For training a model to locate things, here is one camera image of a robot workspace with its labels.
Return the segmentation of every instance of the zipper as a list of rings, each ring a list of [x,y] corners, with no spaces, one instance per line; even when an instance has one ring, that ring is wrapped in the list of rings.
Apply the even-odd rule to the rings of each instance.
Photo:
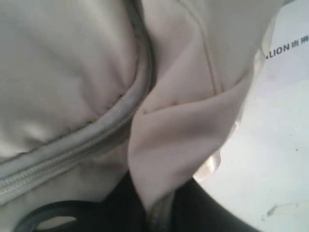
[[[44,183],[47,180],[73,168],[89,157],[95,157],[96,155],[102,154],[103,152],[108,152],[109,150],[124,142],[129,137],[132,118],[139,108],[141,102],[147,96],[154,84],[154,59],[152,55],[150,40],[144,26],[141,23],[142,20],[139,13],[137,13],[134,6],[130,4],[125,5],[131,18],[133,18],[131,19],[133,29],[137,26],[137,21],[140,24],[139,30],[144,40],[142,43],[145,43],[147,58],[150,63],[150,70],[147,73],[147,77],[145,77],[147,78],[147,85],[139,102],[116,126],[114,126],[103,135],[100,135],[71,151],[65,152],[51,159],[41,161],[38,164],[0,179],[0,205],[3,205],[4,203],[13,199],[14,197],[10,197],[10,195],[13,192],[19,190],[21,187],[25,187],[26,185],[34,182],[36,182],[35,186],[38,186],[39,184]]]

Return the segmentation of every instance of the white jacket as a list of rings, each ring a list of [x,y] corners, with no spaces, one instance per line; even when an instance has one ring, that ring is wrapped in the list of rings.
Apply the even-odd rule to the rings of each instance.
[[[225,142],[282,0],[136,2],[0,0],[0,232],[128,169],[150,211]]]

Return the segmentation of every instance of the stitching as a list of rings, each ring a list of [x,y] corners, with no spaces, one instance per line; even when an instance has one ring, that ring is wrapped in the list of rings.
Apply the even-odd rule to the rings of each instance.
[[[200,29],[200,32],[201,32],[201,36],[202,36],[202,39],[203,39],[203,49],[204,49],[204,52],[205,52],[205,55],[206,55],[206,60],[207,60],[207,63],[208,63],[208,66],[209,66],[209,70],[210,70],[210,75],[211,75],[211,82],[212,82],[212,87],[213,87],[213,91],[214,91],[214,94],[215,95],[218,95],[222,92],[224,92],[224,88],[223,88],[223,85],[221,83],[221,80],[219,79],[218,75],[215,75],[215,71],[214,71],[214,65],[212,64],[211,62],[211,56],[210,56],[210,52],[209,52],[209,42],[207,41],[207,38],[205,37],[204,33],[203,33],[203,29],[202,29],[202,26],[198,20],[198,18],[193,14],[192,10],[190,9],[190,7],[188,7],[186,5],[186,3],[184,3],[182,0],[177,0],[177,2],[189,13],[189,15],[196,21],[199,29]]]

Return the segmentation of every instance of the black fabric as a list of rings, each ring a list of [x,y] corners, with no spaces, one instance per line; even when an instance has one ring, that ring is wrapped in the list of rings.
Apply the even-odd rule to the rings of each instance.
[[[220,206],[191,179],[176,191],[171,232],[258,232]]]
[[[45,205],[27,215],[14,232],[37,232],[36,227],[55,217],[74,217],[74,223],[40,232],[145,232],[146,213],[129,173],[101,203],[65,201]]]
[[[175,192],[171,215],[170,232],[258,232],[221,207],[194,179]],[[26,216],[14,232],[35,232],[38,224],[57,216],[77,221],[41,232],[162,232],[160,227],[147,228],[129,173],[101,203],[49,204]]]

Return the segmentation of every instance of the zipper seam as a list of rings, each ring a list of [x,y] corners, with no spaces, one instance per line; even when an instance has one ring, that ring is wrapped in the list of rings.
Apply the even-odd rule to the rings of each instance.
[[[129,6],[126,5],[126,8],[128,10],[128,13],[135,11],[134,9],[130,8]],[[140,25],[137,23],[137,20],[140,21],[140,19],[136,18],[138,15],[136,15],[137,12],[134,12],[132,15],[130,15],[131,19],[131,25],[132,28],[134,29],[135,36],[137,41],[140,40],[140,36],[143,36],[144,38],[144,43],[146,44],[146,56],[149,60],[150,63],[150,68],[152,69],[152,56],[151,56],[151,50],[149,48],[149,41],[147,39],[147,34],[145,29],[143,28],[143,24],[141,23]],[[139,68],[139,60],[140,60],[140,55],[139,58],[137,59],[137,66],[136,66],[136,72],[135,75],[137,75],[138,68]],[[125,126],[126,123],[130,122],[130,119],[134,116],[136,110],[139,108],[140,104],[144,100],[145,96],[147,96],[150,88],[151,88],[151,83],[152,83],[152,70],[147,73],[147,84],[145,87],[145,90],[142,93],[142,97],[137,103],[137,105],[131,110],[131,112],[125,116],[123,119],[120,120],[120,122],[113,128],[109,129],[104,135],[101,135],[97,138],[95,138],[92,141],[89,141],[77,148],[75,148],[72,151],[69,151],[67,153],[64,153],[62,155],[59,155],[57,157],[44,160],[39,164],[35,164],[34,166],[31,166],[27,168],[26,170],[20,171],[18,173],[15,173],[11,175],[11,177],[7,177],[4,180],[0,181],[0,202],[1,198],[4,198],[7,196],[10,192],[15,191],[24,185],[38,180],[40,178],[43,178],[44,176],[50,174],[51,172],[54,172],[56,170],[60,170],[62,167],[69,166],[70,164],[77,162],[76,164],[73,164],[73,167],[76,166],[78,163],[82,162],[83,158],[86,157],[86,154],[88,154],[91,151],[87,151],[91,147],[94,147],[98,145],[100,142],[104,141],[104,139],[107,139],[109,136],[116,134],[118,130],[120,130],[123,126]]]

